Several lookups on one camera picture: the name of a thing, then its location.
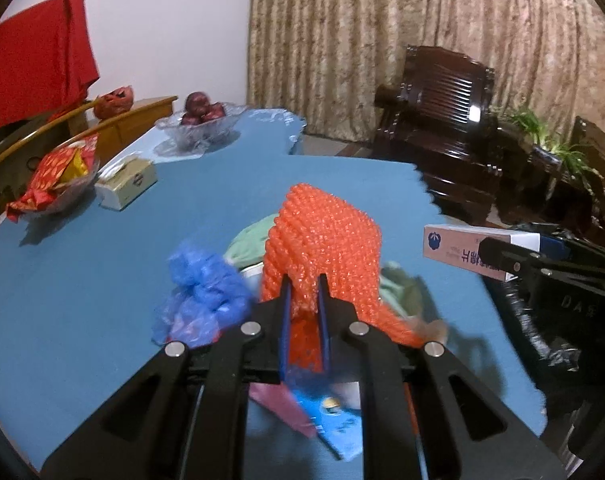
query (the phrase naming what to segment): metal screw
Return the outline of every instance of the metal screw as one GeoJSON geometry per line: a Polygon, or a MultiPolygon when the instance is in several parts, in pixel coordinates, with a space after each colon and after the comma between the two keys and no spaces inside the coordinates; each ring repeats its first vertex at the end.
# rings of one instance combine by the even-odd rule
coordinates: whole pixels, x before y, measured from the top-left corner
{"type": "Polygon", "coordinates": [[[363,323],[362,321],[354,321],[349,325],[349,331],[355,335],[365,335],[369,332],[369,325],[367,323],[363,323]]]}
{"type": "Polygon", "coordinates": [[[431,357],[440,357],[444,354],[444,346],[438,343],[438,341],[429,341],[425,345],[425,352],[427,355],[431,355],[431,357]]]}
{"type": "Polygon", "coordinates": [[[244,335],[257,335],[260,334],[261,330],[262,327],[260,326],[260,323],[257,323],[255,321],[247,321],[246,323],[243,323],[240,327],[240,331],[244,335]]]}
{"type": "Polygon", "coordinates": [[[172,341],[165,346],[165,354],[169,357],[180,357],[185,352],[185,345],[180,341],[172,341]]]}

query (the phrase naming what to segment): blue table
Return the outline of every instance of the blue table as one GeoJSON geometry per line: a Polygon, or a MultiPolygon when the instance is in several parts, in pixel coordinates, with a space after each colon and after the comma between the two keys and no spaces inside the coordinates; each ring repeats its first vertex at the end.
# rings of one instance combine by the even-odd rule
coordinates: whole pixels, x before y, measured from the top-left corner
{"type": "MultiPolygon", "coordinates": [[[[172,288],[167,256],[186,237],[223,252],[251,222],[308,182],[367,212],[382,261],[422,277],[449,347],[534,432],[542,396],[525,374],[479,277],[423,258],[426,223],[443,222],[413,166],[290,156],[296,124],[241,120],[231,146],[157,166],[158,182],[122,212],[85,200],[65,222],[0,226],[0,425],[36,468],[158,348],[152,309],[172,288]]],[[[317,439],[249,410],[246,478],[361,478],[317,439]]]]}

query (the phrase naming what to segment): green plant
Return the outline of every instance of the green plant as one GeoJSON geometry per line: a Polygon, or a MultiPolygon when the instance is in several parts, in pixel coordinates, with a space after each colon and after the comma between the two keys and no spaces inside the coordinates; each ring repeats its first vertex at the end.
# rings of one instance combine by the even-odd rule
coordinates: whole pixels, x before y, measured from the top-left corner
{"type": "Polygon", "coordinates": [[[503,118],[521,128],[535,144],[562,160],[567,171],[581,179],[587,191],[593,194],[591,185],[585,179],[585,173],[594,173],[599,177],[602,175],[586,163],[585,155],[579,149],[583,144],[564,142],[559,133],[550,132],[547,123],[541,120],[533,110],[524,106],[518,110],[508,110],[503,118]]]}

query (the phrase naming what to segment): tissue box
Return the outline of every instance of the tissue box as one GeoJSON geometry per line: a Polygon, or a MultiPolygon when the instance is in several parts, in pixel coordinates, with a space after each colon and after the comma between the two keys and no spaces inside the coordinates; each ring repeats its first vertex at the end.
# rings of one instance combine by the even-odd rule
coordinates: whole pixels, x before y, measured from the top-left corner
{"type": "Polygon", "coordinates": [[[512,280],[515,278],[514,275],[488,266],[477,255],[480,242],[487,237],[497,238],[532,251],[540,251],[538,233],[460,225],[426,225],[423,235],[423,256],[502,282],[512,280]]]}
{"type": "Polygon", "coordinates": [[[96,183],[96,193],[102,199],[102,207],[120,211],[157,180],[156,168],[150,160],[134,158],[124,162],[122,169],[109,179],[100,177],[96,183]]]}

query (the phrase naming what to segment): floor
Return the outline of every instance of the floor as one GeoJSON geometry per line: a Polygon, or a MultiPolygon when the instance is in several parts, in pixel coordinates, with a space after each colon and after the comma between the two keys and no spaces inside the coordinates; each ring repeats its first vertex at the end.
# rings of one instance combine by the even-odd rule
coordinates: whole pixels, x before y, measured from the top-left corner
{"type": "Polygon", "coordinates": [[[302,139],[305,155],[339,155],[367,157],[371,150],[358,142],[327,139],[325,137],[305,135],[302,139]]]}

